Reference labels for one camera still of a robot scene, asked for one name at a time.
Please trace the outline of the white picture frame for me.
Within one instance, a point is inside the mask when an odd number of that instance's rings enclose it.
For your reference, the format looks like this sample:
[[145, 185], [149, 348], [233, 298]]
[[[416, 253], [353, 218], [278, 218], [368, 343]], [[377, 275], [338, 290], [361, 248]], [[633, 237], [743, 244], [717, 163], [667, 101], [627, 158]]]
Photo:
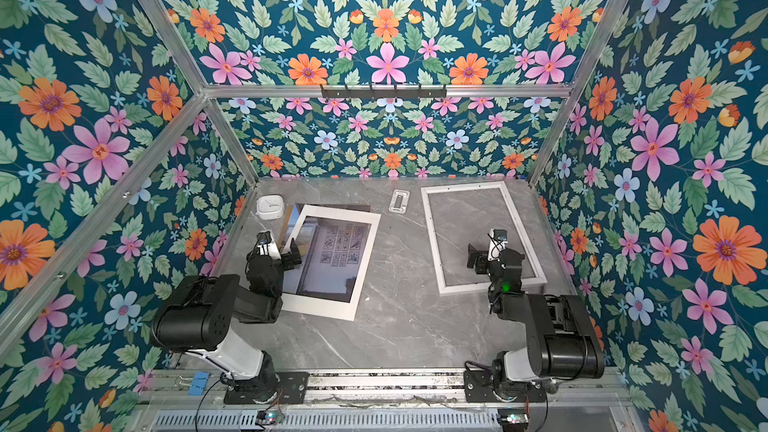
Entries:
[[506, 231], [506, 246], [524, 254], [525, 289], [548, 282], [520, 209], [503, 182], [454, 183], [421, 189], [424, 215], [439, 294], [479, 294], [488, 276], [466, 265], [471, 245], [498, 253], [493, 231]]

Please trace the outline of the white photo mat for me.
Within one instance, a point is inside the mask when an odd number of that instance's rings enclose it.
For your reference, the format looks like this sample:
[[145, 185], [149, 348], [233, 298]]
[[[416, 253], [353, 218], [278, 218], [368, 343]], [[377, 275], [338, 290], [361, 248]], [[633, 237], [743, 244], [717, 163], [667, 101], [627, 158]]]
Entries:
[[354, 321], [379, 222], [372, 212], [305, 205], [284, 240], [260, 231], [255, 250], [284, 261], [283, 309]]

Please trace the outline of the photo of framed pictures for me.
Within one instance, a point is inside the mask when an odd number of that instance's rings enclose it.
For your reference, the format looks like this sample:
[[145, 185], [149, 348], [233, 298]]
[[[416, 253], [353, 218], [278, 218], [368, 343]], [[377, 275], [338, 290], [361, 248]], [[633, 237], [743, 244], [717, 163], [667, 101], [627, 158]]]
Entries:
[[284, 223], [283, 243], [293, 241], [302, 264], [284, 276], [283, 291], [289, 294], [349, 303], [357, 282], [370, 225], [364, 222], [309, 216], [300, 232], [293, 228], [304, 205], [297, 203]]

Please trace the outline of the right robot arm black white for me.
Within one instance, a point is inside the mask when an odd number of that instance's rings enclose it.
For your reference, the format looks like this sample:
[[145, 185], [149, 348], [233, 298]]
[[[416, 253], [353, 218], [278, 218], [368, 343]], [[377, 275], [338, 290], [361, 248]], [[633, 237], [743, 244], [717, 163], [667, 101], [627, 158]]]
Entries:
[[577, 295], [523, 290], [526, 256], [499, 245], [467, 247], [467, 267], [489, 278], [489, 313], [524, 326], [525, 345], [502, 351], [489, 365], [464, 363], [465, 392], [482, 390], [498, 400], [514, 401], [545, 381], [599, 379], [605, 356], [583, 300]]

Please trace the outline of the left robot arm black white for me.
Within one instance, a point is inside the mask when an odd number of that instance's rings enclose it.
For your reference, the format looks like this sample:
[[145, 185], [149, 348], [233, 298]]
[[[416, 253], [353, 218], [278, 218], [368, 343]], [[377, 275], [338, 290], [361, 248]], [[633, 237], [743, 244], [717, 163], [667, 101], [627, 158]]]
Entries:
[[241, 286], [236, 274], [183, 279], [153, 319], [152, 344], [208, 362], [222, 372], [222, 382], [232, 389], [275, 390], [279, 379], [272, 358], [249, 345], [232, 323], [275, 323], [282, 310], [285, 273], [301, 264], [293, 239], [279, 250], [270, 232], [258, 233], [246, 256], [249, 286]]

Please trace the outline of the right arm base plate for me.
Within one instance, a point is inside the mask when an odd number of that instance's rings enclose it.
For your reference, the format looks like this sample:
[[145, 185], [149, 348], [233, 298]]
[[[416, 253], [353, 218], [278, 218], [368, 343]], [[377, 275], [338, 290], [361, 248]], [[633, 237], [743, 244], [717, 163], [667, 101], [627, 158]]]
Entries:
[[545, 403], [547, 396], [542, 386], [531, 382], [501, 382], [494, 386], [492, 374], [485, 370], [469, 369], [463, 372], [464, 394], [468, 403]]

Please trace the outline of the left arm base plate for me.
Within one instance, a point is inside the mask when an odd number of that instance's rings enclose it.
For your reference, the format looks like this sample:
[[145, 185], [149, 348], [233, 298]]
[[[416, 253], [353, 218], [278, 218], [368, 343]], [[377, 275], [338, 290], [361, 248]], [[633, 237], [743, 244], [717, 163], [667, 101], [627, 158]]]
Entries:
[[221, 377], [226, 386], [226, 405], [302, 404], [307, 392], [309, 373], [264, 371], [252, 379]]

